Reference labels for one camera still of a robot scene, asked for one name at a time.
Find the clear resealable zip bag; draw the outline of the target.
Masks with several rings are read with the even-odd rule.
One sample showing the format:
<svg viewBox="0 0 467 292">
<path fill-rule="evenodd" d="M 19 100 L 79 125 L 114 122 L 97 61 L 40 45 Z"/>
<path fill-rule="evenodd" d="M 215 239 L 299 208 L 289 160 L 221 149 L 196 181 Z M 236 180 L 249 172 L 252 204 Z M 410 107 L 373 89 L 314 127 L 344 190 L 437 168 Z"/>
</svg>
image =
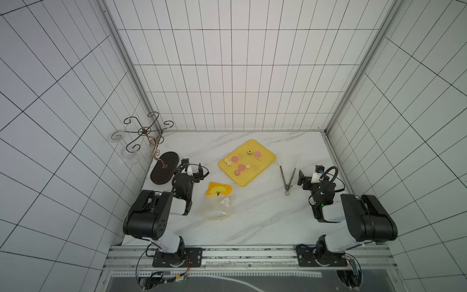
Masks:
<svg viewBox="0 0 467 292">
<path fill-rule="evenodd" d="M 232 214 L 233 187 L 230 184 L 210 182 L 198 209 L 204 219 L 221 220 Z"/>
</svg>

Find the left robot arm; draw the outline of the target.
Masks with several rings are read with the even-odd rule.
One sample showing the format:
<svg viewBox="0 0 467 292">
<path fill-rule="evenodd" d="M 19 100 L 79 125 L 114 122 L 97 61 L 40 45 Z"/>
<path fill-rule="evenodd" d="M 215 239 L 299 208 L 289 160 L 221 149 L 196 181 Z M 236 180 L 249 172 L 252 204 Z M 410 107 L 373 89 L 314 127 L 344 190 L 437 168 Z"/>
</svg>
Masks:
<svg viewBox="0 0 467 292">
<path fill-rule="evenodd" d="M 210 174 L 201 164 L 182 163 L 171 181 L 171 190 L 143 190 L 126 213 L 123 232 L 157 247 L 169 265 L 176 267 L 187 261 L 184 240 L 166 233 L 169 216 L 186 216 L 192 208 L 193 188 Z"/>
</svg>

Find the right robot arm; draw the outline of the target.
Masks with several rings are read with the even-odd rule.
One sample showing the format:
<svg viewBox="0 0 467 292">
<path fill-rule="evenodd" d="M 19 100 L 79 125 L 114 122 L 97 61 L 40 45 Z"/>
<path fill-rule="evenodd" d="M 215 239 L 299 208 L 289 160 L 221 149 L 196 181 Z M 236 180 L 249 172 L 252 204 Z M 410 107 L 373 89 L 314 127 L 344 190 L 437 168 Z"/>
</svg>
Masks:
<svg viewBox="0 0 467 292">
<path fill-rule="evenodd" d="M 311 195 L 308 203 L 320 223 L 345 226 L 320 236 L 314 246 L 296 246 L 300 267 L 345 267 L 346 251 L 364 243 L 385 243 L 398 237 L 395 222 L 374 195 L 352 195 L 336 189 L 338 168 L 318 165 L 312 176 L 299 172 L 297 184 Z"/>
</svg>

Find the dark oval rack base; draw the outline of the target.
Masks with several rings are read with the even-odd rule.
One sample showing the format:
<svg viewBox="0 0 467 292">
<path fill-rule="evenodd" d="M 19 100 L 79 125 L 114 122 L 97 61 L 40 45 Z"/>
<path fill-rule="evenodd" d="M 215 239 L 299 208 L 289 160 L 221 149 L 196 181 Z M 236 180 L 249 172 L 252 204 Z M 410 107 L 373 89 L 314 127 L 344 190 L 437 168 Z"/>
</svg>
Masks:
<svg viewBox="0 0 467 292">
<path fill-rule="evenodd" d="M 180 157 L 175 152 L 166 152 L 162 154 L 157 160 L 156 164 L 151 171 L 150 179 L 156 185 L 163 185 L 168 183 L 179 164 Z"/>
</svg>

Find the yellow plastic tray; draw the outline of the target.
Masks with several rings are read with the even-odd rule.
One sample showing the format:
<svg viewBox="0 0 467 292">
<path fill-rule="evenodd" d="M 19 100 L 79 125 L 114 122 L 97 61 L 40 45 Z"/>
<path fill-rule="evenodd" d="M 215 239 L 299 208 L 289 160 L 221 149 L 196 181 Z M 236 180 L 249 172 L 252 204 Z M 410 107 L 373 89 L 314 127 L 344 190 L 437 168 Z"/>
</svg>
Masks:
<svg viewBox="0 0 467 292">
<path fill-rule="evenodd" d="M 261 157 L 255 157 L 255 152 L 261 152 Z M 233 163 L 231 161 L 233 156 L 237 156 L 239 158 L 237 163 Z M 224 162 L 225 158 L 232 162 L 231 166 L 228 166 L 227 163 Z M 236 148 L 232 153 L 222 158 L 218 163 L 218 166 L 234 183 L 244 187 L 266 170 L 275 160 L 275 154 L 262 146 L 256 140 L 250 139 Z M 236 176 L 234 171 L 238 170 L 238 166 L 240 164 L 245 166 L 250 164 L 251 167 L 250 169 L 246 168 L 245 171 L 240 172 L 240 175 Z"/>
</svg>

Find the metal scroll cup rack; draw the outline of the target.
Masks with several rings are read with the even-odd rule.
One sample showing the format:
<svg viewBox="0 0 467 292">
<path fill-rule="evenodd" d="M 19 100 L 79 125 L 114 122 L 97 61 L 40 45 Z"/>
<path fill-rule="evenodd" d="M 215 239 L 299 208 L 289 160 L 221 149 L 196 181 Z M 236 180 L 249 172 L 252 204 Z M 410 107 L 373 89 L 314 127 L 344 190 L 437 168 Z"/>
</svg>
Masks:
<svg viewBox="0 0 467 292">
<path fill-rule="evenodd" d="M 153 119 L 153 122 L 149 126 L 143 126 L 142 122 L 136 116 L 130 116 L 124 119 L 123 123 L 125 125 L 130 125 L 132 122 L 136 121 L 136 124 L 139 126 L 138 130 L 124 130 L 126 133 L 138 134 L 136 139 L 133 139 L 129 144 L 126 145 L 125 150 L 127 153 L 136 153 L 141 149 L 141 145 L 138 144 L 137 141 L 140 138 L 146 138 L 150 147 L 154 148 L 153 159 L 156 161 L 160 155 L 158 147 L 164 142 L 163 132 L 172 128 L 175 123 L 172 120 L 167 120 L 163 122 L 164 128 L 153 130 L 152 127 L 157 123 L 160 117 L 160 113 L 157 111 L 152 111 L 148 113 L 147 117 Z"/>
</svg>

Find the clear glass on rack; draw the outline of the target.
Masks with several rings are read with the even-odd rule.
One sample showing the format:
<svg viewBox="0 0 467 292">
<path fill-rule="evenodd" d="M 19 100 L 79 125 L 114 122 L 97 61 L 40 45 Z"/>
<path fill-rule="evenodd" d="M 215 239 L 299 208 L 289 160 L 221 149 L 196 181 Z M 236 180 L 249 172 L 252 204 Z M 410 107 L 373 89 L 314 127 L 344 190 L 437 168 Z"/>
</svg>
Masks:
<svg viewBox="0 0 467 292">
<path fill-rule="evenodd" d="M 125 135 L 125 131 L 114 131 L 108 136 L 107 140 L 109 143 L 119 143 L 121 140 L 124 140 Z"/>
</svg>

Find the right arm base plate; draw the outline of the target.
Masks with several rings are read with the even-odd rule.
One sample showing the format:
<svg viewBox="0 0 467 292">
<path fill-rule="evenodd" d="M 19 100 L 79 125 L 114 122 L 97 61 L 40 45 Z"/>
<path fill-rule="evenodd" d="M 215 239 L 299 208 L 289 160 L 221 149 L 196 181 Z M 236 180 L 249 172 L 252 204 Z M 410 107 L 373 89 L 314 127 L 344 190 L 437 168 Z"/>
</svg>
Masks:
<svg viewBox="0 0 467 292">
<path fill-rule="evenodd" d="M 332 253 L 326 247 L 297 245 L 295 247 L 300 267 L 344 268 L 348 265 L 343 253 Z"/>
</svg>

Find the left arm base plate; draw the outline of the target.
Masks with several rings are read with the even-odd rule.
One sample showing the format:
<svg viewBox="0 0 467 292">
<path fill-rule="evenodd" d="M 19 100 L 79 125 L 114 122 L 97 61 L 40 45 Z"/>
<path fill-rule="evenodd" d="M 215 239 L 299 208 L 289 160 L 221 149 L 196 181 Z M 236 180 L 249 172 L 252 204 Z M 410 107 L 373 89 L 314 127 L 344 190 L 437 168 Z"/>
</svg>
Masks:
<svg viewBox="0 0 467 292">
<path fill-rule="evenodd" d="M 157 252 L 153 257 L 153 268 L 199 268 L 203 257 L 203 248 L 184 248 L 177 253 Z"/>
</svg>

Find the aluminium mounting rail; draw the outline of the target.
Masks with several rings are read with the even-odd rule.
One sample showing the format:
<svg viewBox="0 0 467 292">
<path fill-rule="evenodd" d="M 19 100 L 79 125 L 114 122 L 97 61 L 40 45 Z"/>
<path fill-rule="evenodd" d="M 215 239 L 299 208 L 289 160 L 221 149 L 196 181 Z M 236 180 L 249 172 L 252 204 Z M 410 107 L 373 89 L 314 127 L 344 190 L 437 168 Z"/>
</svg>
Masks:
<svg viewBox="0 0 467 292">
<path fill-rule="evenodd" d="M 196 272 L 208 271 L 287 271 L 391 269 L 395 260 L 385 245 L 360 246 L 333 260 L 316 260 L 310 246 L 253 245 L 253 246 L 188 246 L 186 260 L 172 266 L 155 252 L 153 246 L 113 246 L 108 252 L 104 269 L 108 271 Z"/>
</svg>

